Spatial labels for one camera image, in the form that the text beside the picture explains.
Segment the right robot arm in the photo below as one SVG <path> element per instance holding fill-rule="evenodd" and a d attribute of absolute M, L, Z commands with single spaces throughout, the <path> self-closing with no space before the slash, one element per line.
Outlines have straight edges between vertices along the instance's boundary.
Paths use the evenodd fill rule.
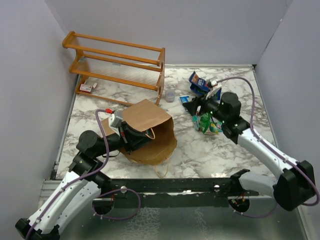
<path fill-rule="evenodd" d="M 195 97 L 182 104 L 192 115 L 209 114 L 222 123 L 223 134 L 243 147 L 262 162 L 273 174 L 272 177 L 242 170 L 234 175 L 229 189 L 240 196 L 246 191 L 255 191 L 272 197 L 286 211 L 305 205 L 312 197 L 319 203 L 313 166 L 306 160 L 296 159 L 270 144 L 252 125 L 240 115 L 241 102 L 232 92 L 225 92 L 216 102 L 211 97 Z"/>

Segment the blue red chips bag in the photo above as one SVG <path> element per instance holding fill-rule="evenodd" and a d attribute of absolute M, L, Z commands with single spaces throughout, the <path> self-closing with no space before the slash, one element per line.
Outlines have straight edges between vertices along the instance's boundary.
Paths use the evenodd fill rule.
<path fill-rule="evenodd" d="M 196 85 L 207 92 L 210 91 L 207 82 L 203 78 L 200 78 L 195 71 L 191 74 L 188 81 L 190 82 L 190 85 Z"/>

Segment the small blue snack packet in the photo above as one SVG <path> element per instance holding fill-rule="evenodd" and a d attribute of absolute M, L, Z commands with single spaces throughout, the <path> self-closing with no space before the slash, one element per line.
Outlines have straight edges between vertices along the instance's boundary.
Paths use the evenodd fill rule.
<path fill-rule="evenodd" d="M 191 98 L 189 96 L 180 96 L 179 99 L 182 104 L 189 103 L 191 101 Z"/>

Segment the red white snack packets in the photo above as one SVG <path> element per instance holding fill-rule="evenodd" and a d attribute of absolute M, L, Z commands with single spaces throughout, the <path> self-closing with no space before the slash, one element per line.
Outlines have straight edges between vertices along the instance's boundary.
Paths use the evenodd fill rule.
<path fill-rule="evenodd" d="M 214 118 L 211 115 L 210 115 L 210 118 L 211 118 L 210 130 L 212 131 L 212 134 L 204 134 L 204 135 L 215 135 L 215 134 L 221 133 L 222 132 L 222 123 L 220 121 L 214 120 Z M 192 122 L 193 122 L 194 128 L 198 132 L 201 132 L 200 127 L 199 127 L 199 119 L 200 119 L 199 115 L 194 115 L 192 117 Z"/>

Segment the blue green chips bag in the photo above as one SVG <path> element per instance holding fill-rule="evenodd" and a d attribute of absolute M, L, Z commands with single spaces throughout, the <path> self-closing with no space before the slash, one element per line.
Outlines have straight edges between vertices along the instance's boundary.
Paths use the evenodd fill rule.
<path fill-rule="evenodd" d="M 190 89 L 198 97 L 204 96 L 208 93 L 207 91 L 203 90 L 201 87 L 198 87 L 197 85 L 194 85 L 194 84 L 190 86 Z"/>

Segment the brown paper bag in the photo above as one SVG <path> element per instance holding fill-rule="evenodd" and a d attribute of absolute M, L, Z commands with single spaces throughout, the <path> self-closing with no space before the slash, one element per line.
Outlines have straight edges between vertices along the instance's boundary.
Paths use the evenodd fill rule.
<path fill-rule="evenodd" d="M 121 147 L 121 154 L 134 164 L 153 166 L 156 175 L 164 178 L 169 170 L 170 157 L 177 147 L 172 116 L 147 99 L 124 109 L 113 110 L 114 114 L 120 114 L 130 127 L 143 132 L 143 136 L 149 140 L 132 153 L 127 153 Z"/>

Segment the green snack packet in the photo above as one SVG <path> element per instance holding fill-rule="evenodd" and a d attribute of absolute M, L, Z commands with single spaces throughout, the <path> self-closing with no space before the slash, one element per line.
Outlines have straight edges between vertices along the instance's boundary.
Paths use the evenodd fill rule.
<path fill-rule="evenodd" d="M 212 131 L 210 130 L 211 127 L 211 116 L 208 113 L 202 114 L 199 117 L 199 130 L 203 133 L 203 134 L 212 134 Z"/>

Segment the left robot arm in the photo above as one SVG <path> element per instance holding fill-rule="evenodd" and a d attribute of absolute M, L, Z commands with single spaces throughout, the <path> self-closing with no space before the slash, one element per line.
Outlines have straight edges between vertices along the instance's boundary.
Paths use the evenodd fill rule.
<path fill-rule="evenodd" d="M 15 228 L 25 240 L 58 240 L 70 221 L 96 197 L 106 197 L 111 190 L 109 177 L 100 171 L 100 156 L 123 148 L 134 152 L 152 141 L 149 131 L 138 131 L 125 121 L 120 133 L 105 138 L 92 130 L 84 131 L 78 140 L 78 153 L 68 172 L 46 202 L 29 218 L 21 218 Z"/>

